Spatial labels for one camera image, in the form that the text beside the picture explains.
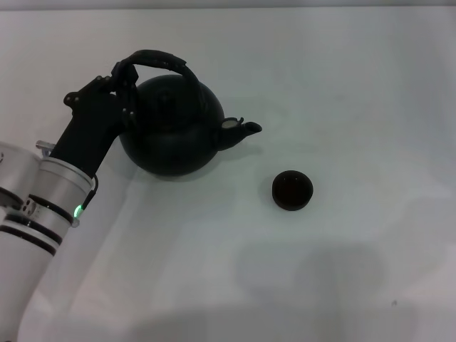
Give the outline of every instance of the green led light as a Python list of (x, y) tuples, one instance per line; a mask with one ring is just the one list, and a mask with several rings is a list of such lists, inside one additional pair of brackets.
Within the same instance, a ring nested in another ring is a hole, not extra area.
[(79, 215), (81, 215), (81, 212), (83, 212), (83, 205), (82, 204), (78, 205), (76, 207), (76, 209), (74, 209), (73, 216), (77, 218), (77, 217), (79, 217)]

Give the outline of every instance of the kettle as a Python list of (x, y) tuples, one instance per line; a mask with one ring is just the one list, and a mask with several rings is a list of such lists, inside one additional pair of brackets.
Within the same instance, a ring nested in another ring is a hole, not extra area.
[(151, 78), (135, 93), (136, 113), (120, 141), (130, 159), (142, 169), (156, 175), (186, 175), (206, 165), (218, 151), (261, 132), (257, 123), (226, 118), (217, 97), (182, 59), (162, 51), (143, 50), (119, 62), (115, 70), (132, 64), (178, 74)]

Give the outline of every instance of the black stripe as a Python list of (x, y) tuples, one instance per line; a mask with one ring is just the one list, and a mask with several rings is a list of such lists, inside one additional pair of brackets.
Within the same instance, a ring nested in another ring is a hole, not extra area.
[(0, 226), (0, 232), (5, 232), (8, 234), (14, 235), (16, 237), (20, 237), (21, 239), (24, 239), (32, 244), (35, 244), (38, 247), (41, 247), (46, 252), (52, 254), (52, 256), (56, 255), (56, 249), (54, 247), (52, 247), (50, 244), (47, 244), (44, 241), (34, 237), (33, 235), (24, 233), (16, 228), (11, 228), (8, 226)]
[(40, 233), (46, 235), (49, 239), (54, 240), (58, 244), (62, 243), (62, 238), (60, 236), (58, 236), (56, 233), (54, 233), (52, 230), (46, 228), (45, 226), (42, 226), (41, 224), (39, 224), (35, 221), (32, 221), (31, 219), (27, 219), (26, 217), (21, 217), (21, 216), (14, 215), (14, 214), (8, 214), (8, 215), (6, 215), (4, 220), (5, 221), (9, 220), (9, 221), (12, 221), (15, 223), (22, 224), (23, 226), (30, 227), (32, 229), (35, 229), (37, 232), (40, 232)]
[(48, 200), (46, 200), (44, 198), (41, 198), (41, 197), (38, 197), (38, 196), (35, 196), (35, 195), (29, 195), (29, 197), (33, 201), (38, 203), (39, 205), (42, 205), (43, 207), (46, 207), (46, 208), (52, 210), (53, 212), (55, 212), (56, 214), (59, 214), (64, 219), (66, 219), (68, 222), (70, 222), (70, 224), (73, 224), (73, 216), (71, 216), (65, 210), (60, 208), (58, 205), (55, 205), (54, 203), (50, 203)]

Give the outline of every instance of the kettle spout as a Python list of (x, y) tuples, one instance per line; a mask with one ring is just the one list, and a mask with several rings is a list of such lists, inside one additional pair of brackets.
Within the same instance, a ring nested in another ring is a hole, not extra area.
[(243, 141), (245, 137), (261, 132), (263, 129), (257, 123), (243, 123), (244, 119), (226, 118), (218, 130), (217, 149), (227, 150)]

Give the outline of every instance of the black cable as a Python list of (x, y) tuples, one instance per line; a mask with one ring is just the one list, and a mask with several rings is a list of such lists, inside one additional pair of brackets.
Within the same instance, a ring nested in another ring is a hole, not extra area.
[(86, 207), (90, 203), (90, 201), (93, 199), (95, 194), (97, 193), (98, 190), (98, 177), (97, 175), (93, 176), (93, 179), (95, 180), (95, 187), (88, 193), (83, 205), (82, 205), (82, 210), (86, 210)]

